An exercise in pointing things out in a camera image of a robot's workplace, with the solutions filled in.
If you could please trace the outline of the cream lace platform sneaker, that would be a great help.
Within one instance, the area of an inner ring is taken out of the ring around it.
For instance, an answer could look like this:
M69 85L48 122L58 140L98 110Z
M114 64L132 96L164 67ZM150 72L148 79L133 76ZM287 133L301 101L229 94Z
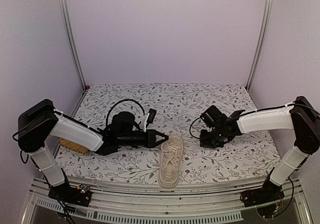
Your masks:
M160 167L158 183L166 189L174 188L180 178L180 166L184 153L183 139L171 134L160 146Z

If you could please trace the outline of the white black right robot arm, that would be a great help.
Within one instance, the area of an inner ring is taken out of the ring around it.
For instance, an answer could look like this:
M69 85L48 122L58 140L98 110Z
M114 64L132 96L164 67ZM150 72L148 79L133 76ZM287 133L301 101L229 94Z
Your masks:
M208 128L203 129L199 137L200 145L206 148L222 147L235 137L260 131L269 132L277 144L288 144L280 134L292 135L292 145L283 151L280 162L268 175L268 184L258 192L262 202L274 198L278 187L320 148L320 113L302 95L286 104L247 111L240 109L230 115L211 105L199 118Z

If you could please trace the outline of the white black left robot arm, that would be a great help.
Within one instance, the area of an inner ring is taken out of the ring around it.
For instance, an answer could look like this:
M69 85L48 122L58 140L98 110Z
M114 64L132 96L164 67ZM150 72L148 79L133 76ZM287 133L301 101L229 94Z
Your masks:
M134 114L121 111L106 116L104 129L94 129L57 110L51 100L44 99L18 117L18 131L12 139L55 187L55 193L63 201L70 201L75 195L74 189L67 184L63 170L46 147L46 139L56 137L67 149L83 154L91 151L101 156L116 153L122 146L155 148L169 139L168 135L148 128L156 113L154 109L144 111L141 121L136 122Z

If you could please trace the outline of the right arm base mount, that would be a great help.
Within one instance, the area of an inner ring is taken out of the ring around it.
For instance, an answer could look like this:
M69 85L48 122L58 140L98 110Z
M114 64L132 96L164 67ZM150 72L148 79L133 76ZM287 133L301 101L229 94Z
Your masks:
M261 205L269 202L280 201L285 197L281 185L276 185L267 177L262 187L247 189L240 194L240 200L245 207Z

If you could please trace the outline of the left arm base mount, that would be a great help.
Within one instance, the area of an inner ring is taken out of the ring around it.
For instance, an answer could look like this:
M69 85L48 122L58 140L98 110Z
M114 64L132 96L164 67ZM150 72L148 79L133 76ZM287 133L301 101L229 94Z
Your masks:
M87 185L71 187L68 183L49 188L48 197L60 202L88 207L91 202L92 192Z

